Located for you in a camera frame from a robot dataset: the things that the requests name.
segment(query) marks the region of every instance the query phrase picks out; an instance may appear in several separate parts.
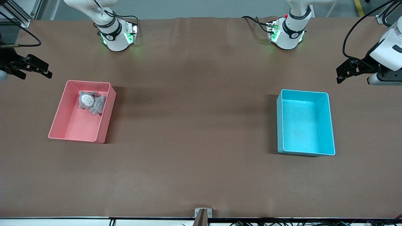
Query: pink bin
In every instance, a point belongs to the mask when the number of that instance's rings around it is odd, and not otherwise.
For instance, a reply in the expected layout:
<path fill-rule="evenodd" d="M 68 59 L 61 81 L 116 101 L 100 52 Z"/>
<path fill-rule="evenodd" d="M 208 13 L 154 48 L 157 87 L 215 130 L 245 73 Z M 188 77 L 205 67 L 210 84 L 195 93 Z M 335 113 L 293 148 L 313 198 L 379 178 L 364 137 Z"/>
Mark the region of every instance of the pink bin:
<path fill-rule="evenodd" d="M 94 115 L 88 109 L 78 107 L 80 90 L 96 91 L 106 96 L 102 115 Z M 67 81 L 50 128 L 49 138 L 103 144 L 115 99 L 116 92 L 108 82 Z"/>

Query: blue bin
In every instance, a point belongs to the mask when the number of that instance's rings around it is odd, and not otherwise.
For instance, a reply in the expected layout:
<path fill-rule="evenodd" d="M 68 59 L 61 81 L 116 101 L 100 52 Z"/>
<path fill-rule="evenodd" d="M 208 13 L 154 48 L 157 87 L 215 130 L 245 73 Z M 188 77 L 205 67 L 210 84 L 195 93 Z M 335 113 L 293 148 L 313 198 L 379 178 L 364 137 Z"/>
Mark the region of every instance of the blue bin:
<path fill-rule="evenodd" d="M 278 152 L 335 155 L 328 93 L 282 90 L 277 99 L 277 123 Z"/>

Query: gray plush toy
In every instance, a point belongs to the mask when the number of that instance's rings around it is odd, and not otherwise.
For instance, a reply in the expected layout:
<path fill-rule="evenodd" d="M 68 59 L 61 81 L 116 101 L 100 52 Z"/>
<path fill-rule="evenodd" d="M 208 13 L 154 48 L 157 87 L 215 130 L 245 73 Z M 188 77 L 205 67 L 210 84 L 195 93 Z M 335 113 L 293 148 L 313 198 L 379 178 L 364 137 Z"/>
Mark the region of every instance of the gray plush toy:
<path fill-rule="evenodd" d="M 80 96 L 78 102 L 80 103 L 79 108 L 89 109 L 94 115 L 102 114 L 103 107 L 105 106 L 106 96 L 97 94 L 96 91 L 84 92 L 80 91 Z"/>

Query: brown table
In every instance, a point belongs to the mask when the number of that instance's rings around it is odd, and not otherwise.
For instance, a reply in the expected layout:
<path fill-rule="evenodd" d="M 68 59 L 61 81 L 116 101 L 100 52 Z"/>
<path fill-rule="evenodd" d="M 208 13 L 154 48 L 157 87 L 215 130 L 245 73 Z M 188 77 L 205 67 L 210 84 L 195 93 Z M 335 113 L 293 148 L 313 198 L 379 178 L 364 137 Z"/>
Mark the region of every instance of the brown table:
<path fill-rule="evenodd" d="M 292 51 L 244 19 L 141 23 L 138 46 L 109 51 L 91 21 L 33 21 L 50 65 L 1 85 L 0 215 L 390 218 L 402 210 L 402 88 L 362 75 L 336 83 L 357 18 L 313 18 Z M 385 27 L 368 18 L 347 52 Z M 19 43 L 34 43 L 21 32 Z M 117 92 L 104 145 L 47 138 L 67 80 Z M 277 153 L 281 89 L 330 95 L 336 155 Z"/>

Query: yellow floor tape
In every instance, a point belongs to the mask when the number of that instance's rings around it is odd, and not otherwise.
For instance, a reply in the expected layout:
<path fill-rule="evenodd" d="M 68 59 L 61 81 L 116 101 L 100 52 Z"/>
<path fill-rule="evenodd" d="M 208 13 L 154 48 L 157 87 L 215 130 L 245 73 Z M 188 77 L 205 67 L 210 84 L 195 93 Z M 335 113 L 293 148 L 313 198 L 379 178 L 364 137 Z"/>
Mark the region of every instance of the yellow floor tape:
<path fill-rule="evenodd" d="M 359 16 L 360 17 L 364 16 L 364 12 L 361 7 L 360 0 L 355 0 L 355 4 L 356 4 L 357 12 L 359 13 Z"/>

